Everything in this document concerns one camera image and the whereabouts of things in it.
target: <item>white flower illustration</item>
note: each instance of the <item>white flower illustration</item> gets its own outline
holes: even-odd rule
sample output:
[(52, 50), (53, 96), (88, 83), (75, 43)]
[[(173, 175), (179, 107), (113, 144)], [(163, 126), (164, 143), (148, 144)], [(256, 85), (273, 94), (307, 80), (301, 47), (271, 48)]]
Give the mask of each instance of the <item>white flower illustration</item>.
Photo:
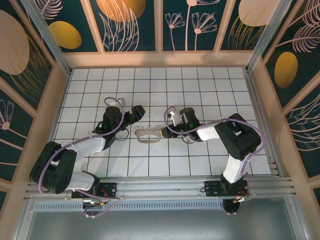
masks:
[(10, 101), (5, 104), (5, 101), (0, 100), (0, 129), (8, 130), (10, 128), (14, 107), (14, 104)]
[[(26, 139), (27, 137), (21, 135), (20, 133), (12, 130), (10, 128), (10, 122), (11, 122), (11, 119), (12, 119), (12, 116), (14, 114), (14, 108), (15, 108), (15, 105), (11, 102), (11, 101), (8, 101), (7, 104), (5, 103), (5, 101), (3, 99), (0, 99), (0, 131), (1, 130), (4, 130), (4, 131), (11, 131), (12, 133)], [(16, 149), (19, 149), (19, 150), (23, 150), (22, 147), (20, 146), (17, 146), (11, 142), (8, 142), (4, 139), (1, 139), (0, 138), (0, 142), (1, 143), (4, 143), (6, 145), (9, 145), (13, 148), (16, 148)], [(0, 162), (0, 164), (2, 165), (10, 165), (10, 166), (16, 166), (17, 163), (8, 163), (8, 162)]]
[(181, 16), (181, 13), (173, 13), (172, 16), (170, 13), (167, 13), (165, 15), (165, 20), (170, 28), (172, 47), (173, 51), (175, 51), (176, 48), (174, 43), (174, 37), (172, 35), (172, 29), (183, 27), (186, 23), (185, 21), (183, 21), (184, 18)]
[(220, 0), (186, 0), (186, 3), (190, 7), (194, 7), (197, 5), (210, 5), (210, 4), (216, 4), (220, 2)]
[(192, 14), (192, 24), (195, 34), (210, 33), (217, 30), (217, 25), (214, 25), (216, 19), (214, 13), (203, 13), (199, 18), (199, 12)]

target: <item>white floor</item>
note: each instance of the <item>white floor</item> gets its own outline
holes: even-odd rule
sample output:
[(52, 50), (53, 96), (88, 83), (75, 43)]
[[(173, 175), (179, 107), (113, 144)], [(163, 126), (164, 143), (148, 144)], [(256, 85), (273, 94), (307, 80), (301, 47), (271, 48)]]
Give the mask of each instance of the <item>white floor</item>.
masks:
[[(201, 122), (239, 113), (257, 125), (240, 67), (106, 68), (73, 71), (54, 140), (66, 144), (87, 136), (103, 120), (105, 97), (125, 98), (126, 108), (143, 105), (143, 119), (131, 126), (130, 135), (105, 151), (75, 164), (76, 171), (99, 177), (210, 176), (220, 175), (228, 154), (221, 140), (186, 144), (181, 139), (161, 139), (158, 143), (138, 142), (135, 126), (165, 126), (168, 106), (177, 110), (192, 107)], [(123, 131), (117, 138), (125, 138)], [(270, 175), (265, 152), (247, 164), (253, 175)]]

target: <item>purple cable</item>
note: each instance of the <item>purple cable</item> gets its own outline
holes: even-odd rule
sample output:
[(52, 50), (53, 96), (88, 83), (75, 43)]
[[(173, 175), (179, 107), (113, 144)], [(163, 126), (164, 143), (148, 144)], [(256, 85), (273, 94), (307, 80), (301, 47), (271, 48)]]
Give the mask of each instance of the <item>purple cable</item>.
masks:
[(266, 142), (267, 142), (267, 141), (266, 141), (266, 137), (265, 137), (265, 135), (263, 134), (262, 131), (260, 131), (257, 127), (253, 126), (252, 124), (247, 123), (246, 121), (241, 121), (241, 120), (233, 119), (233, 118), (222, 118), (222, 119), (220, 119), (220, 120), (209, 121), (209, 122), (207, 122), (207, 123), (205, 123), (205, 124), (203, 124), (203, 125), (201, 125), (201, 126), (198, 126), (198, 127), (194, 128), (194, 129), (192, 129), (192, 130), (189, 130), (189, 131), (184, 131), (184, 132), (175, 131), (175, 130), (173, 130), (173, 129), (169, 126), (169, 123), (168, 123), (168, 112), (169, 112), (169, 110), (171, 110), (171, 109), (173, 109), (174, 111), (177, 110), (174, 106), (171, 106), (171, 107), (169, 107), (167, 110), (165, 110), (165, 112), (164, 112), (164, 123), (165, 123), (166, 127), (167, 127), (171, 132), (173, 132), (173, 133), (175, 133), (175, 134), (178, 134), (178, 135), (189, 134), (189, 133), (195, 132), (195, 131), (197, 131), (197, 130), (199, 130), (199, 129), (202, 129), (202, 128), (208, 126), (208, 125), (217, 124), (217, 123), (221, 123), (221, 122), (227, 122), (227, 121), (236, 122), (236, 123), (240, 123), (240, 124), (246, 125), (246, 126), (248, 126), (248, 127), (250, 127), (250, 128), (253, 128), (257, 133), (259, 133), (259, 135), (261, 136), (261, 140), (262, 140), (262, 146), (261, 146), (258, 150), (256, 150), (255, 152), (250, 153), (250, 154), (248, 155), (248, 157), (245, 159), (245, 161), (244, 161), (244, 163), (243, 163), (243, 165), (242, 165), (242, 168), (241, 168), (241, 170), (240, 170), (240, 174), (241, 174), (241, 175), (244, 174), (245, 167), (246, 167), (246, 165), (247, 165), (247, 162), (250, 160), (250, 158), (252, 158), (254, 155), (256, 155), (256, 154), (258, 154), (259, 152), (261, 152), (261, 151), (265, 148), (265, 146), (266, 146)]
[(78, 140), (76, 140), (76, 141), (74, 141), (74, 142), (72, 142), (72, 143), (69, 143), (69, 144), (61, 147), (59, 150), (55, 151), (55, 153), (50, 157), (50, 159), (48, 160), (48, 162), (47, 162), (46, 165), (44, 166), (44, 168), (43, 168), (43, 170), (42, 170), (42, 172), (41, 172), (40, 178), (39, 178), (38, 190), (39, 190), (39, 192), (40, 192), (41, 194), (45, 194), (45, 193), (50, 192), (49, 190), (48, 190), (48, 191), (43, 191), (43, 190), (42, 190), (42, 181), (43, 181), (43, 179), (44, 179), (45, 173), (46, 173), (49, 165), (51, 164), (52, 160), (53, 160), (61, 151), (63, 151), (63, 150), (66, 149), (66, 148), (69, 148), (69, 147), (73, 146), (74, 144), (81, 143), (81, 142), (86, 141), (86, 140), (88, 140), (88, 139), (95, 139), (95, 138), (100, 138), (100, 137), (103, 137), (103, 136), (107, 136), (107, 135), (113, 134), (115, 131), (117, 131), (117, 130), (120, 128), (121, 124), (122, 124), (123, 121), (124, 121), (124, 117), (125, 117), (124, 107), (122, 106), (122, 104), (120, 103), (120, 101), (119, 101), (118, 99), (116, 99), (116, 98), (114, 98), (114, 97), (111, 97), (111, 96), (106, 97), (106, 98), (104, 99), (104, 103), (105, 103), (107, 106), (110, 106), (110, 105), (106, 102), (106, 100), (108, 100), (108, 99), (112, 99), (112, 100), (116, 101), (116, 102), (120, 105), (120, 111), (121, 111), (121, 113), (122, 113), (122, 116), (121, 116), (121, 121), (120, 121), (120, 123), (118, 124), (118, 126), (117, 126), (115, 129), (113, 129), (112, 131), (107, 132), (107, 133), (104, 133), (104, 134), (94, 135), (94, 136), (87, 136), (87, 137), (78, 139)]

